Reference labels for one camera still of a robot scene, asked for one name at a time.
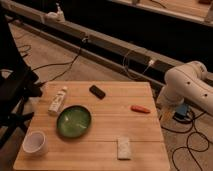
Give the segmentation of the blue robot base box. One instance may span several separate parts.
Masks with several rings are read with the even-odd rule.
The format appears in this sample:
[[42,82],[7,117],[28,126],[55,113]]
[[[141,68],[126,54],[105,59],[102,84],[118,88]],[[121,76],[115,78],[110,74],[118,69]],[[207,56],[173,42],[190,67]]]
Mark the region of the blue robot base box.
[[176,119],[185,119],[188,114],[189,106],[185,103],[181,104],[179,107],[176,108],[174,117]]

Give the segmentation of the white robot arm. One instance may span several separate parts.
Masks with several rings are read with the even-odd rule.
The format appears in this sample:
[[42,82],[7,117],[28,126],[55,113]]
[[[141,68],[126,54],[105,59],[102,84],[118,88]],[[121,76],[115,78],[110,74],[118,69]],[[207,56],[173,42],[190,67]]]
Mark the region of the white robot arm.
[[213,86],[204,82],[206,76],[207,68],[199,61],[169,69],[164,76],[165,85],[158,96],[158,103],[176,107],[188,99],[213,115]]

